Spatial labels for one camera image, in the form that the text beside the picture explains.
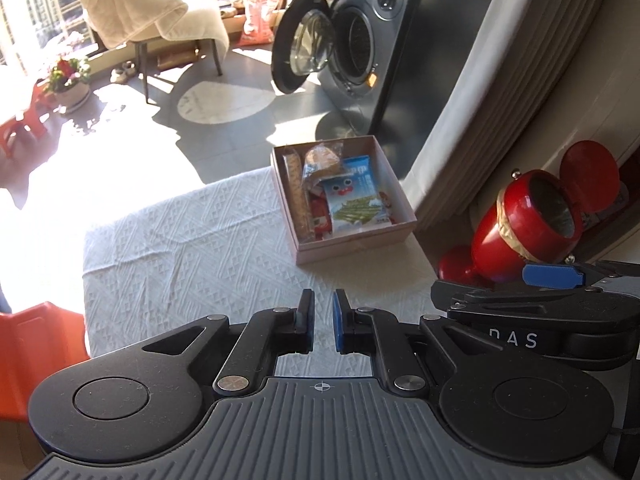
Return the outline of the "round bread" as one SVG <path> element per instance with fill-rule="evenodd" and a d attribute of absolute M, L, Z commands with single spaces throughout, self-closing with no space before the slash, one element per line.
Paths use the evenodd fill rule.
<path fill-rule="evenodd" d="M 304 156 L 303 184 L 310 190 L 320 181 L 337 177 L 345 170 L 342 141 L 321 142 Z"/>

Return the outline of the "pink cardboard box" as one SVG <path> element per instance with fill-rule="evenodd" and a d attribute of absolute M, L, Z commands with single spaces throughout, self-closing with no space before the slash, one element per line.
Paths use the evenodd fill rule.
<path fill-rule="evenodd" d="M 270 162 L 299 266 L 401 243 L 416 226 L 374 136 L 278 146 Z"/>

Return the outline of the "pair of slippers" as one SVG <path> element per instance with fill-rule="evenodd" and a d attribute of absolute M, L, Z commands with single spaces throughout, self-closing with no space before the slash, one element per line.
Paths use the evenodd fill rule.
<path fill-rule="evenodd" d="M 126 61 L 121 66 L 116 66 L 111 71 L 111 84 L 126 84 L 137 75 L 137 66 L 132 61 Z"/>

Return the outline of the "grey washing machine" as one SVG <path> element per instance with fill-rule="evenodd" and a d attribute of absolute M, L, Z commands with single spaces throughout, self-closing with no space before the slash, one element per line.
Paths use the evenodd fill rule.
<path fill-rule="evenodd" d="M 293 0 L 272 46 L 284 94 L 310 75 L 408 174 L 468 60 L 491 0 Z"/>

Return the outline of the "blue seaweed snack bag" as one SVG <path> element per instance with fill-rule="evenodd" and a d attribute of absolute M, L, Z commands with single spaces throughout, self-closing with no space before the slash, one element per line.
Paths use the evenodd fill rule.
<path fill-rule="evenodd" d="M 369 156 L 346 158 L 344 165 L 342 174 L 320 182 L 323 192 L 328 195 L 350 194 L 355 197 L 381 195 L 371 170 Z"/>

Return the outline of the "white textured tablecloth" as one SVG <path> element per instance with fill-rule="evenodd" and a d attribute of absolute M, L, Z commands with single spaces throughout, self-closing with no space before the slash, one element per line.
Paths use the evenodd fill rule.
<path fill-rule="evenodd" d="M 273 175 L 262 168 L 142 209 L 93 231 L 84 265 L 88 341 L 102 356 L 210 314 L 232 322 L 316 296 L 314 348 L 281 358 L 281 376 L 367 376 L 334 344 L 331 300 L 414 322 L 433 311 L 435 274 L 414 238 L 298 266 Z"/>

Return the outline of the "red snack packets in box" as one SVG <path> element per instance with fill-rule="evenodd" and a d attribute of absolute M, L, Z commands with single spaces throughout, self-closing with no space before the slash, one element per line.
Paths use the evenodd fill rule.
<path fill-rule="evenodd" d="M 309 198 L 317 240 L 383 229 L 396 223 L 381 195 L 355 197 L 322 192 L 311 193 Z"/>

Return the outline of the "chair with beige blanket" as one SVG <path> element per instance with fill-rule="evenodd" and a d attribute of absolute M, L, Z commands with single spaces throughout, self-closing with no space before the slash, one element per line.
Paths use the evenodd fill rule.
<path fill-rule="evenodd" d="M 218 73 L 230 44 L 218 0 L 78 0 L 89 27 L 108 50 L 133 44 L 136 66 L 148 91 L 148 44 L 208 41 Z"/>

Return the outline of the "long brown wafer stick pack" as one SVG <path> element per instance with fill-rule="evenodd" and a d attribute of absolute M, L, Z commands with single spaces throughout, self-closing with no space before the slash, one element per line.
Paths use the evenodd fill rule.
<path fill-rule="evenodd" d="M 294 230 L 301 243 L 308 243 L 314 240 L 314 224 L 304 188 L 302 161 L 299 154 L 292 148 L 284 150 L 283 161 L 288 181 L 288 206 L 290 206 Z"/>

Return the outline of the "red sack on floor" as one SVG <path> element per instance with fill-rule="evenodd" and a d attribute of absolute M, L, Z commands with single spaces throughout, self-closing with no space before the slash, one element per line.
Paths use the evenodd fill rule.
<path fill-rule="evenodd" d="M 273 43 L 271 18 L 278 10 L 280 0 L 243 0 L 245 22 L 239 46 L 251 47 Z"/>

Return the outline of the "beige curtain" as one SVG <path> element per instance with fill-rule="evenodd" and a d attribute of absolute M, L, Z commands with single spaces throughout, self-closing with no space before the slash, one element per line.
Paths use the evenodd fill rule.
<path fill-rule="evenodd" d="M 491 0 L 401 185 L 425 230 L 472 202 L 572 59 L 602 0 Z"/>

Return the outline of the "red plastic stool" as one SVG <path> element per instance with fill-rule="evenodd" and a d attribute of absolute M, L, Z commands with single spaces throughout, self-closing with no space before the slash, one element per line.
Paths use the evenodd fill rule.
<path fill-rule="evenodd" d="M 40 113 L 53 112 L 55 104 L 50 99 L 49 81 L 38 78 L 32 86 L 29 106 L 22 114 L 18 114 L 1 125 L 1 149 L 7 158 L 12 158 L 17 133 L 30 132 L 36 139 L 47 133 L 47 127 L 40 119 Z"/>

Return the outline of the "orange plastic chair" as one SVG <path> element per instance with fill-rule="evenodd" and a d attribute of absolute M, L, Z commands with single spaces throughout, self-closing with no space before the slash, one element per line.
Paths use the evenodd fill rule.
<path fill-rule="evenodd" d="M 0 414 L 24 422 L 28 400 L 50 375 L 89 359 L 85 318 L 50 302 L 3 313 L 0 324 Z"/>

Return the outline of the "flower pot with plants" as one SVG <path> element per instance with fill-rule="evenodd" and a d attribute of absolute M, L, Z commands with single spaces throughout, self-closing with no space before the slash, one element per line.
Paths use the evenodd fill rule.
<path fill-rule="evenodd" d="M 47 94 L 52 94 L 58 111 L 70 114 L 91 96 L 90 66 L 85 58 L 60 56 L 49 70 Z"/>

